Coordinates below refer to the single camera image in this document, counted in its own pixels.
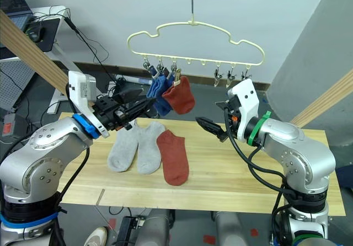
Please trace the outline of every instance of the laptop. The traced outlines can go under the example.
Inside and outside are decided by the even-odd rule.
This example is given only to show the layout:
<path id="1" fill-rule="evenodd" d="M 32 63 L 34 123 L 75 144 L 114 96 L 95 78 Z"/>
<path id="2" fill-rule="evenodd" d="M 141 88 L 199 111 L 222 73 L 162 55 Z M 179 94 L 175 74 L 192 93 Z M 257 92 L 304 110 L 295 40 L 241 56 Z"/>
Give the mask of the laptop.
<path id="1" fill-rule="evenodd" d="M 33 15 L 25 0 L 0 0 L 0 8 L 21 31 L 25 31 Z"/>

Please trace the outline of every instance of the computer mouse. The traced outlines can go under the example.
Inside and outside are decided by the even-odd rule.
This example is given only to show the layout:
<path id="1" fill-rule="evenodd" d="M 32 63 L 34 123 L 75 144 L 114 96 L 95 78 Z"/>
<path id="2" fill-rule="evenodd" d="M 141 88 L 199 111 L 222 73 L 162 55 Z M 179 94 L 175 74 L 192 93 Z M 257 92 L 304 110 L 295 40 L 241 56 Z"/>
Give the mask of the computer mouse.
<path id="1" fill-rule="evenodd" d="M 38 43 L 43 39 L 45 28 L 41 26 L 34 26 L 26 31 L 27 36 L 34 43 Z"/>

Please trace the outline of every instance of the white plastic hanger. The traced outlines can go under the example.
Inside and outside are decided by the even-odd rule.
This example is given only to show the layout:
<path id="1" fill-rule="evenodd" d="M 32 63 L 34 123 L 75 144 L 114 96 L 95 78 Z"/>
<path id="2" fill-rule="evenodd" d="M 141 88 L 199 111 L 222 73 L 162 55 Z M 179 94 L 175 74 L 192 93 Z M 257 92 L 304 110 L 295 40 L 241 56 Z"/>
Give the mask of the white plastic hanger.
<path id="1" fill-rule="evenodd" d="M 137 35 L 142 35 L 142 34 L 146 34 L 148 35 L 150 38 L 157 38 L 160 36 L 160 32 L 159 30 L 161 28 L 164 28 L 164 27 L 168 27 L 168 26 L 173 26 L 173 25 L 192 25 L 192 26 L 195 26 L 195 25 L 203 25 L 203 26 L 206 26 L 206 27 L 210 27 L 210 28 L 213 28 L 213 29 L 216 29 L 216 30 L 219 30 L 225 34 L 228 35 L 228 41 L 229 43 L 231 43 L 232 45 L 240 45 L 241 43 L 247 43 L 249 45 L 252 45 L 254 47 L 256 47 L 262 54 L 262 60 L 258 63 L 251 63 L 251 62 L 236 62 L 236 61 L 223 61 L 223 60 L 210 60 L 210 59 L 207 59 L 207 58 L 195 58 L 195 57 L 180 57 L 180 56 L 171 56 L 171 55 L 161 55 L 161 54 L 151 54 L 151 53 L 142 53 L 142 52 L 137 52 L 137 51 L 134 51 L 130 45 L 130 41 L 133 37 L 137 36 Z M 214 62 L 218 67 L 224 63 L 224 64 L 231 64 L 232 67 L 235 67 L 236 65 L 246 65 L 246 67 L 248 69 L 250 69 L 251 66 L 259 66 L 261 65 L 264 60 L 265 60 L 265 52 L 264 50 L 257 44 L 249 41 L 249 40 L 245 40 L 245 39 L 241 39 L 239 40 L 238 42 L 236 41 L 233 41 L 232 40 L 232 34 L 227 31 L 226 29 L 223 29 L 223 28 L 220 28 L 218 26 L 215 26 L 215 25 L 212 25 L 212 24 L 207 24 L 207 23 L 203 23 L 203 22 L 197 22 L 195 21 L 194 19 L 194 0 L 191 0 L 191 21 L 187 21 L 187 22 L 175 22 L 175 23 L 167 23 L 167 24 L 161 24 L 159 26 L 156 27 L 156 31 L 157 33 L 155 35 L 151 35 L 149 32 L 147 31 L 140 31 L 140 32 L 136 32 L 132 35 L 130 35 L 126 42 L 127 42 L 127 47 L 130 49 L 130 51 L 132 53 L 135 53 L 137 55 L 141 55 L 143 56 L 144 59 L 147 59 L 148 56 L 152 56 L 152 57 L 156 57 L 157 59 L 161 60 L 162 58 L 170 58 L 173 62 L 175 62 L 177 59 L 184 59 L 187 61 L 188 64 L 191 64 L 191 62 L 194 60 L 194 61 L 200 61 L 202 65 L 206 65 L 207 62 Z"/>

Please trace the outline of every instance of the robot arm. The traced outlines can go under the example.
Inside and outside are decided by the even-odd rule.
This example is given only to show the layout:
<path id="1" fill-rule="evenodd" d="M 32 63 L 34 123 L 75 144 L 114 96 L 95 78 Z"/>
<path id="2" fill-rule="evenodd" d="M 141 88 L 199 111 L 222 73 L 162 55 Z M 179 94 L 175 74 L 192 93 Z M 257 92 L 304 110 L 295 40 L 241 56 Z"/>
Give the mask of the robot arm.
<path id="1" fill-rule="evenodd" d="M 198 117 L 198 123 L 214 133 L 222 142 L 233 136 L 250 146 L 261 149 L 283 167 L 286 204 L 291 207 L 280 212 L 280 234 L 284 245 L 302 234 L 327 238 L 328 205 L 326 203 L 329 174 L 335 169 L 335 159 L 327 146 L 304 135 L 293 124 L 270 118 L 270 112 L 258 117 L 259 99 L 250 79 L 228 91 L 228 100 L 216 103 L 225 114 L 230 131 L 211 120 Z"/>
<path id="2" fill-rule="evenodd" d="M 1 246 L 50 238 L 60 197 L 57 188 L 67 164 L 89 148 L 94 138 L 108 137 L 109 130 L 129 129 L 129 122 L 154 103 L 154 99 L 146 99 L 125 108 L 124 104 L 141 91 L 96 98 L 92 76 L 69 72 L 69 97 L 81 114 L 41 127 L 23 148 L 4 157 L 0 164 Z"/>

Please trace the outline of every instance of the desk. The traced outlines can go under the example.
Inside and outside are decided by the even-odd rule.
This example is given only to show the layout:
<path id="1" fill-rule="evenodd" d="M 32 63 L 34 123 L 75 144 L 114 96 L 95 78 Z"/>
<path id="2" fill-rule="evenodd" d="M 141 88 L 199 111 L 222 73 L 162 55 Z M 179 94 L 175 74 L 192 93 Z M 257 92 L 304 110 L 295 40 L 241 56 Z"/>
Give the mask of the desk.
<path id="1" fill-rule="evenodd" d="M 71 116 L 62 113 L 61 118 Z M 146 127 L 155 119 L 137 119 Z M 128 171 L 112 172 L 106 159 L 115 142 L 116 132 L 110 137 L 95 140 L 90 158 L 63 198 L 63 202 L 102 206 L 131 206 L 188 210 L 236 211 L 270 213 L 276 192 L 257 182 L 245 162 L 236 154 L 229 140 L 221 143 L 194 121 L 158 120 L 176 136 L 185 137 L 190 174 L 182 186 L 168 185 L 161 167 L 151 175 L 137 172 L 136 159 Z M 307 136 L 327 145 L 325 132 L 305 130 Z M 252 147 L 240 143 L 246 155 Z M 85 152 L 72 161 L 60 180 L 60 190 L 78 168 Z M 265 168 L 282 171 L 277 161 L 259 152 L 253 160 Z M 274 175 L 261 174 L 266 180 L 280 185 Z M 327 201 L 330 216 L 345 216 L 342 197 L 335 172 L 330 177 Z"/>

